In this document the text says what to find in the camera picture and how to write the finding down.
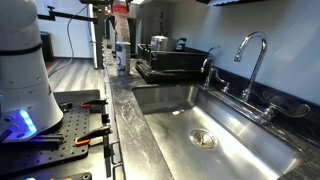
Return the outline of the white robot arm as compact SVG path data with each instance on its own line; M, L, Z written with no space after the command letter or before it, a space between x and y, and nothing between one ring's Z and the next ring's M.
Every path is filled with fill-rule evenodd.
M32 139L63 118L51 91L34 0L0 0L0 142Z

